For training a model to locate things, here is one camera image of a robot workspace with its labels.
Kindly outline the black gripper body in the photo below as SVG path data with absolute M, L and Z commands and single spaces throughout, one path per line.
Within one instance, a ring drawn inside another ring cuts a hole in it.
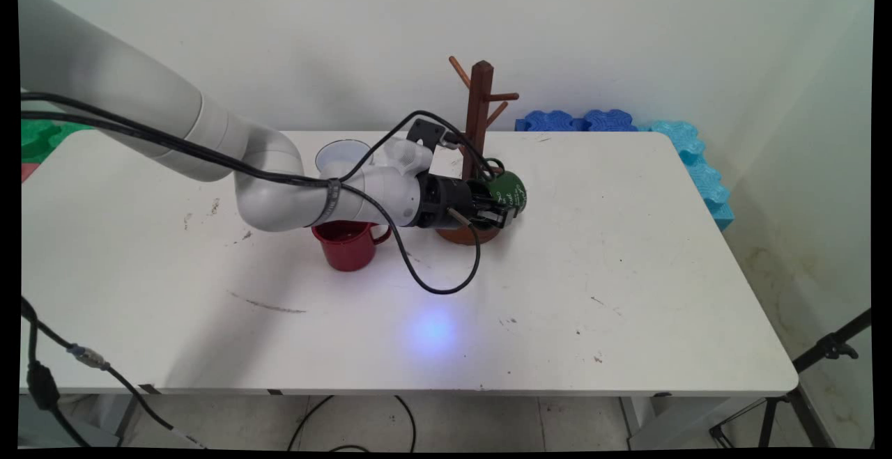
M 458 228 L 459 219 L 449 213 L 458 212 L 465 224 L 478 218 L 480 208 L 475 202 L 482 195 L 482 183 L 478 180 L 460 180 L 432 173 L 417 176 L 420 184 L 420 206 L 417 212 L 418 228 Z

